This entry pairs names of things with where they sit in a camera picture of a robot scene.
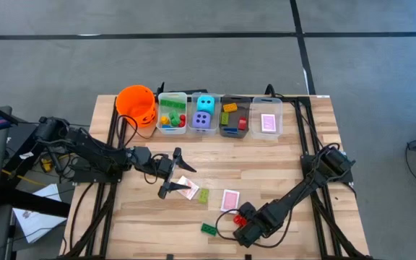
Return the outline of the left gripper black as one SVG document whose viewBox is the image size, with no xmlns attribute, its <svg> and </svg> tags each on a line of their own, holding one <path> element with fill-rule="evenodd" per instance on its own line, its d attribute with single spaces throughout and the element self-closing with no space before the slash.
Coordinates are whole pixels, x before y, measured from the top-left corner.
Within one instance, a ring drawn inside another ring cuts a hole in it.
<svg viewBox="0 0 416 260">
<path fill-rule="evenodd" d="M 156 157 L 153 157 L 149 154 L 146 158 L 145 173 L 164 180 L 163 185 L 161 185 L 158 191 L 158 196 L 161 199 L 165 199 L 167 193 L 170 193 L 171 191 L 191 189 L 190 186 L 170 182 L 174 171 L 174 165 L 192 173 L 196 172 L 194 168 L 183 160 L 182 149 L 180 147 L 175 148 L 172 157 L 167 154 L 157 154 Z"/>
</svg>

